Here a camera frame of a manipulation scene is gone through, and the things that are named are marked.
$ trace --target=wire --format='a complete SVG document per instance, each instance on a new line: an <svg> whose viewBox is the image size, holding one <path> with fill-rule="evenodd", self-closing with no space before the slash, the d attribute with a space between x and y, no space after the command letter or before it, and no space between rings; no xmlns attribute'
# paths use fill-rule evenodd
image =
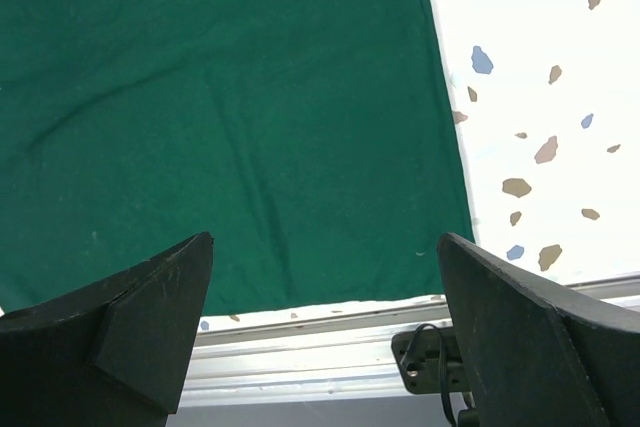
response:
<svg viewBox="0 0 640 427"><path fill-rule="evenodd" d="M433 329L438 334L438 338L440 339L440 353L438 359L438 377L440 379L440 399L442 400L442 410L444 411L444 416L447 421L451 425L451 427L456 427L456 419L453 414L453 407L451 406L451 396L449 395L449 371L447 369L447 346L444 343L444 337L442 336L442 332L440 329L433 324L420 324L411 336L411 340L409 341L409 346L402 356L402 360L400 363L404 367L406 371L414 370L415 366L407 365L407 357L415 358L414 354L418 348L418 337L420 332L422 332L427 327Z"/></svg>

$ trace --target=black cable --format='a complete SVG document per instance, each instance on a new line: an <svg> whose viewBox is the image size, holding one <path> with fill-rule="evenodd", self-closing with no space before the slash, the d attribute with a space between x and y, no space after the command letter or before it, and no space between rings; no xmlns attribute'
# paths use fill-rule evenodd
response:
<svg viewBox="0 0 640 427"><path fill-rule="evenodd" d="M415 350L418 348L418 337L420 332L422 332L427 327L432 328L438 334L438 338L440 339L440 353L438 359L438 377L440 379L440 399L442 400L442 410L444 411L444 416L447 418L447 421L451 425L451 427L456 427L456 419L453 414L453 407L451 405L451 396L449 394L449 371L447 369L447 346L444 343L444 337L442 336L442 332L440 329L433 324L420 324L413 333L411 340L409 341L409 346L402 356L402 360L400 364L406 371L414 370L412 366L407 365L407 357L415 358Z"/></svg>

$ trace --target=gray floor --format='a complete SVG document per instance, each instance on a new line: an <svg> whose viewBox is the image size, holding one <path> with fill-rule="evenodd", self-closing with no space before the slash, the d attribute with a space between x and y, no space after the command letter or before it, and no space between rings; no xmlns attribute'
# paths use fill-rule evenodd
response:
<svg viewBox="0 0 640 427"><path fill-rule="evenodd" d="M462 406L452 396L456 411ZM448 427L439 395L182 409L167 427Z"/></svg>

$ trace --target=green cloth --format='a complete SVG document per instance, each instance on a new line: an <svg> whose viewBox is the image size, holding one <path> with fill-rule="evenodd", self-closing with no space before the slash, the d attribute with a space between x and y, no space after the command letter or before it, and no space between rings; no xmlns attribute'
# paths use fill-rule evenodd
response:
<svg viewBox="0 0 640 427"><path fill-rule="evenodd" d="M429 0L2 0L0 306L199 232L205 314L441 293L471 239Z"/></svg>

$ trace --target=dark green fabric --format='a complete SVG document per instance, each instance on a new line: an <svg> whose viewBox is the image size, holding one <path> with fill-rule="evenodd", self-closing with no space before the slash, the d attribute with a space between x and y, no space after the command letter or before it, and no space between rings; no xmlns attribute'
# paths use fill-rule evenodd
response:
<svg viewBox="0 0 640 427"><path fill-rule="evenodd" d="M442 292L428 0L2 0L0 306L215 237L205 314Z"/></svg>

